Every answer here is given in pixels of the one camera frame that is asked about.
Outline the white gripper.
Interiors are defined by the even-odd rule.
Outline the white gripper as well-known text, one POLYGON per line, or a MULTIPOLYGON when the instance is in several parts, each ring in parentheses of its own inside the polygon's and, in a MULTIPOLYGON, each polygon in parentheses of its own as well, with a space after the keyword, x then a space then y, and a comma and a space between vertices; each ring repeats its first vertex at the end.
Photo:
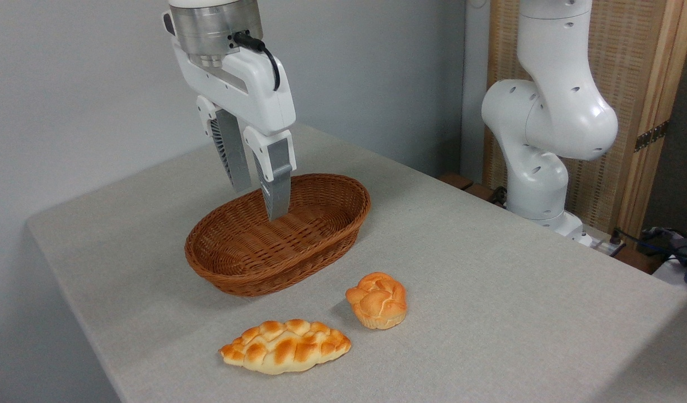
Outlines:
POLYGON ((197 108, 205 135, 213 138, 234 190, 251 187, 238 117, 255 128, 248 126, 243 134, 255 157, 269 220, 287 214, 297 163, 291 133, 285 129, 294 124, 296 112, 282 64, 278 64, 279 89, 273 90, 274 72, 264 54, 241 49, 226 54, 220 67, 200 67, 177 41, 172 48, 185 81, 200 94, 197 108))

